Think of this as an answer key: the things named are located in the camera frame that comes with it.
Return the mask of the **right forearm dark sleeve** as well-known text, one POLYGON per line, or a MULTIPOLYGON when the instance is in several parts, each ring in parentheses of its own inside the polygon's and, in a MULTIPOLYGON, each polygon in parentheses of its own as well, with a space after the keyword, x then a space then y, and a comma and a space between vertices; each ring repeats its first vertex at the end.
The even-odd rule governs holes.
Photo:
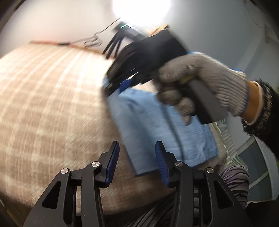
POLYGON ((267 82, 257 79, 254 83, 260 89, 260 109, 256 119, 247 123, 242 120, 244 131, 256 137, 278 129, 278 93, 267 82))

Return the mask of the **right hand knit glove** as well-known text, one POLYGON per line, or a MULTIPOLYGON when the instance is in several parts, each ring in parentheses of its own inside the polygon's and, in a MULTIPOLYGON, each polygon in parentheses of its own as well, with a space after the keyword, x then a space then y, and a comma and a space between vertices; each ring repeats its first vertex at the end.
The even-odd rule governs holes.
POLYGON ((248 105, 244 72, 203 53, 189 53, 167 62, 154 82, 159 87, 158 99, 176 107, 186 123, 192 116, 201 124, 222 120, 227 113, 240 116, 248 105))

